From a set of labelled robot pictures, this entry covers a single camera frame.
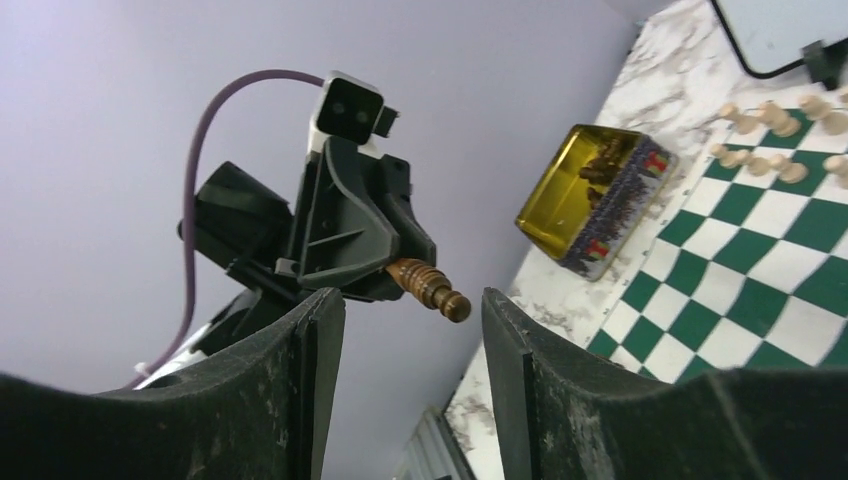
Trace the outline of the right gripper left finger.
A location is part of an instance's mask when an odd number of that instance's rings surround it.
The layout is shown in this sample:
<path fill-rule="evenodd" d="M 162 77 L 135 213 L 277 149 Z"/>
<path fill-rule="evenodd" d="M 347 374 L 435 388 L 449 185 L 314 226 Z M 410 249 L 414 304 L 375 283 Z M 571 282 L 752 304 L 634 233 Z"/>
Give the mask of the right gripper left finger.
<path fill-rule="evenodd" d="M 1 379 L 5 479 L 318 479 L 345 325 L 324 288 L 141 390 Z"/>

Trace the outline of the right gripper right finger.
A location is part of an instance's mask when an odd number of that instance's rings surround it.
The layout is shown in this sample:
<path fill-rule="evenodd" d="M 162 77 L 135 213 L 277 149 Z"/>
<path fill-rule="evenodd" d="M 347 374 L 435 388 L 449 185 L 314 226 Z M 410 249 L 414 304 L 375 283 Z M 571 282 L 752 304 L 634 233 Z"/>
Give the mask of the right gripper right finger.
<path fill-rule="evenodd" d="M 671 385 L 481 302 L 509 479 L 843 479 L 845 369 L 731 369 Z"/>

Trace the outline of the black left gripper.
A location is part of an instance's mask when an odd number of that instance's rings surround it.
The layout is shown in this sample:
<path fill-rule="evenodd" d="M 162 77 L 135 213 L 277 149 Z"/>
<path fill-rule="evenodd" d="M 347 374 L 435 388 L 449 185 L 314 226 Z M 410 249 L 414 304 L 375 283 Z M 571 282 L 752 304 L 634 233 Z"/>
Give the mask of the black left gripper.
<path fill-rule="evenodd" d="M 409 171 L 399 158 L 363 155 L 354 142 L 329 136 L 310 154 L 291 209 L 226 162 L 195 196 L 195 249 L 238 283 L 281 300 L 323 287 L 364 302 L 397 300 L 404 291 L 386 266 L 437 258 L 411 209 Z"/>

